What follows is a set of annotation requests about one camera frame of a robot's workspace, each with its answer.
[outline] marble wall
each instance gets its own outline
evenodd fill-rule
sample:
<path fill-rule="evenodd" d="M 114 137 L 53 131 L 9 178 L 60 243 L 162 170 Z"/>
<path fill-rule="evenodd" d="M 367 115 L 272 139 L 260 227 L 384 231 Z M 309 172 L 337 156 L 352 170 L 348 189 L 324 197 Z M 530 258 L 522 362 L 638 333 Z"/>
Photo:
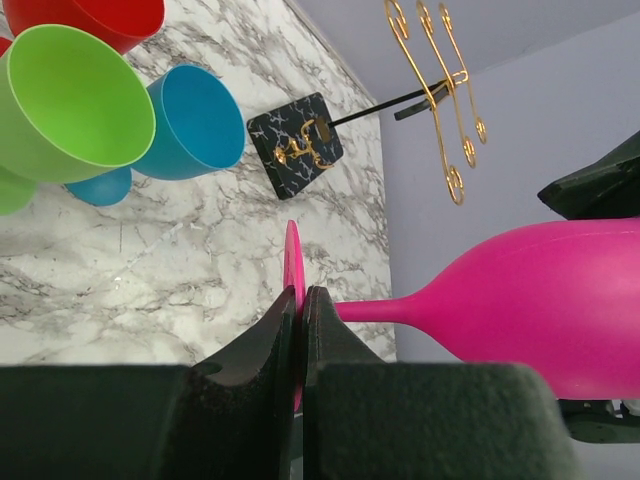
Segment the marble wall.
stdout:
<path fill-rule="evenodd" d="M 128 56 L 145 82 L 179 63 L 202 65 L 246 118 L 314 91 L 334 118 L 370 105 L 282 0 L 166 3 L 165 27 Z M 388 297 L 378 118 L 339 132 L 336 168 L 286 202 L 251 145 L 229 171 L 182 182 L 138 176 L 111 208 L 42 185 L 29 207 L 0 217 L 0 363 L 198 361 L 280 293 L 288 219 L 299 225 L 308 285 L 335 300 Z M 389 325 L 354 328 L 394 358 Z"/>

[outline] black marble plaque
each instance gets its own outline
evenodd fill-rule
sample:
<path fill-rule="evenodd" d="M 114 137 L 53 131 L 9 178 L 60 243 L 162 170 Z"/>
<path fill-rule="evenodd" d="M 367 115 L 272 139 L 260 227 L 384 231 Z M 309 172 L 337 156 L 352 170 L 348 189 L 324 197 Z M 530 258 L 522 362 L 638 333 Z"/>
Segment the black marble plaque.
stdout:
<path fill-rule="evenodd" d="M 298 158 L 289 158 L 286 164 L 278 161 L 275 156 L 276 148 L 287 149 L 290 138 L 296 140 L 301 147 L 306 147 L 301 128 L 305 122 L 320 117 L 323 117 L 327 123 L 331 121 L 329 109 L 322 94 L 314 93 L 247 122 L 251 141 L 281 200 L 296 196 L 319 175 L 327 171 L 316 165 L 311 153 L 305 153 Z M 324 143 L 315 125 L 309 129 L 311 144 L 320 156 L 321 166 L 333 165 L 344 154 L 338 133 L 334 128 L 329 131 L 331 137 L 327 143 Z"/>

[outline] gold scroll ornament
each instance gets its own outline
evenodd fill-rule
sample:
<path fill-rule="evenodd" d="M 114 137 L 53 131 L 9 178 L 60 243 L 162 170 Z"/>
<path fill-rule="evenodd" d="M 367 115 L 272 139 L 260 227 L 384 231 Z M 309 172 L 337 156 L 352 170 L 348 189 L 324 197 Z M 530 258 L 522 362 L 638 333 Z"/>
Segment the gold scroll ornament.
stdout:
<path fill-rule="evenodd" d="M 436 42 L 433 38 L 434 28 L 433 22 L 431 20 L 431 15 L 429 14 L 429 10 L 422 3 L 421 0 L 416 2 L 416 8 L 418 10 L 418 17 L 420 18 L 420 23 L 422 24 L 422 28 L 424 33 L 427 35 L 429 39 L 429 43 L 431 44 L 431 48 L 433 48 L 436 57 L 438 58 L 438 62 L 444 71 L 444 83 L 441 88 L 447 88 L 451 98 L 453 98 L 453 104 L 456 112 L 456 120 L 458 123 L 458 132 L 460 134 L 460 141 L 462 143 L 462 149 L 464 151 L 465 157 L 467 159 L 467 163 L 471 168 L 475 168 L 476 166 L 476 150 L 473 146 L 473 142 L 466 135 L 464 131 L 464 125 L 462 123 L 462 115 L 460 114 L 460 107 L 458 104 L 458 96 L 456 95 L 456 87 L 458 85 L 462 85 L 465 83 L 469 90 L 469 101 L 471 103 L 471 111 L 473 113 L 473 117 L 475 120 L 476 132 L 478 134 L 478 138 L 480 142 L 483 144 L 487 142 L 487 131 L 482 119 L 478 116 L 476 111 L 475 101 L 473 99 L 473 90 L 471 89 L 471 79 L 469 78 L 469 72 L 467 67 L 464 64 L 464 60 L 462 59 L 462 55 L 460 54 L 460 49 L 456 44 L 455 39 L 453 38 L 453 25 L 451 23 L 451 17 L 449 17 L 449 11 L 444 4 L 439 4 L 438 8 L 440 10 L 440 17 L 442 18 L 442 23 L 444 24 L 444 28 L 449 35 L 449 40 L 451 41 L 451 45 L 458 56 L 458 60 L 460 61 L 461 70 L 450 73 L 447 68 L 444 60 L 442 59 L 442 55 L 440 54 L 440 50 L 436 45 Z M 416 77 L 418 77 L 418 81 L 422 86 L 424 93 L 427 97 L 427 100 L 431 106 L 431 112 L 433 113 L 433 121 L 436 126 L 436 134 L 438 136 L 438 146 L 440 148 L 440 158 L 442 160 L 442 169 L 444 171 L 445 180 L 447 182 L 447 188 L 449 189 L 449 195 L 451 195 L 451 199 L 454 201 L 456 205 L 462 205 L 464 202 L 464 183 L 462 181 L 462 177 L 460 176 L 460 172 L 454 165 L 450 165 L 447 160 L 447 153 L 444 147 L 444 141 L 442 139 L 442 129 L 440 126 L 440 116 L 438 114 L 438 105 L 433 97 L 433 94 L 429 90 L 429 85 L 425 81 L 422 73 L 420 73 L 420 69 L 416 65 L 416 62 L 413 60 L 411 53 L 409 53 L 409 49 L 405 45 L 404 41 L 409 40 L 409 26 L 407 25 L 407 19 L 402 12 L 402 8 L 395 0 L 385 0 L 385 10 L 387 13 L 387 19 L 389 20 L 389 25 L 391 25 L 391 30 L 393 31 L 396 40 L 398 40 L 398 44 L 400 48 L 404 52 L 411 68 L 413 69 Z"/>
<path fill-rule="evenodd" d="M 327 164 L 327 165 L 323 164 L 320 154 L 316 152 L 315 149 L 313 148 L 313 143 L 311 142 L 310 129 L 314 122 L 315 122 L 315 119 L 308 120 L 300 128 L 300 135 L 304 139 L 304 143 L 306 144 L 306 147 L 301 148 L 295 139 L 289 138 L 289 144 L 285 148 L 277 147 L 275 149 L 274 156 L 276 157 L 276 160 L 278 160 L 278 162 L 280 162 L 283 165 L 286 165 L 287 160 L 289 159 L 295 160 L 296 158 L 309 153 L 311 154 L 311 158 L 313 158 L 314 165 L 320 168 L 321 170 L 326 170 L 328 168 L 333 167 L 333 165 L 331 164 Z"/>

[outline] green plastic cup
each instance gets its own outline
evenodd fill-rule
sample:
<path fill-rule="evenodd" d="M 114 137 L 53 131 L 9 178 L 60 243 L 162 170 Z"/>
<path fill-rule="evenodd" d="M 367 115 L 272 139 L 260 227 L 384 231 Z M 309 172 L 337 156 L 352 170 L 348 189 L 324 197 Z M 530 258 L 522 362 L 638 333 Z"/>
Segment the green plastic cup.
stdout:
<path fill-rule="evenodd" d="M 0 168 L 0 215 L 9 215 L 26 207 L 38 184 Z"/>
<path fill-rule="evenodd" d="M 0 58 L 0 166 L 14 174 L 80 182 L 134 163 L 154 135 L 146 88 L 102 40 L 39 25 Z"/>

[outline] black rod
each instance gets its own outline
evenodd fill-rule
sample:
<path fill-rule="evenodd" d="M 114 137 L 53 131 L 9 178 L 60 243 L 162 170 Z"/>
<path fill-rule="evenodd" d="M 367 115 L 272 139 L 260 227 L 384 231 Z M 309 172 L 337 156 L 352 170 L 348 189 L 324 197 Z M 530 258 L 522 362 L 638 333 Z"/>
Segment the black rod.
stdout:
<path fill-rule="evenodd" d="M 429 86 L 429 90 L 431 91 L 431 93 L 433 93 L 441 85 L 442 85 L 442 82 L 438 82 L 438 83 L 436 83 L 434 85 L 430 85 Z M 364 117 L 365 115 L 369 115 L 371 113 L 378 112 L 380 110 L 384 110 L 385 108 L 389 108 L 389 107 L 392 107 L 392 106 L 397 105 L 399 103 L 406 102 L 408 100 L 411 100 L 413 98 L 419 97 L 421 95 L 424 95 L 424 90 L 422 90 L 422 89 L 416 90 L 415 92 L 407 93 L 406 95 L 403 95 L 403 96 L 398 97 L 398 98 L 394 98 L 393 100 L 389 100 L 387 102 L 381 103 L 381 104 L 376 105 L 374 107 L 367 108 L 366 110 L 362 110 L 361 112 L 353 113 L 351 115 L 347 115 L 346 117 L 342 117 L 342 118 L 340 118 L 338 120 L 334 120 L 333 122 L 329 122 L 329 124 L 327 126 L 329 128 L 337 127 L 338 125 L 342 125 L 343 123 L 350 122 L 351 120 L 355 120 L 356 118 Z"/>

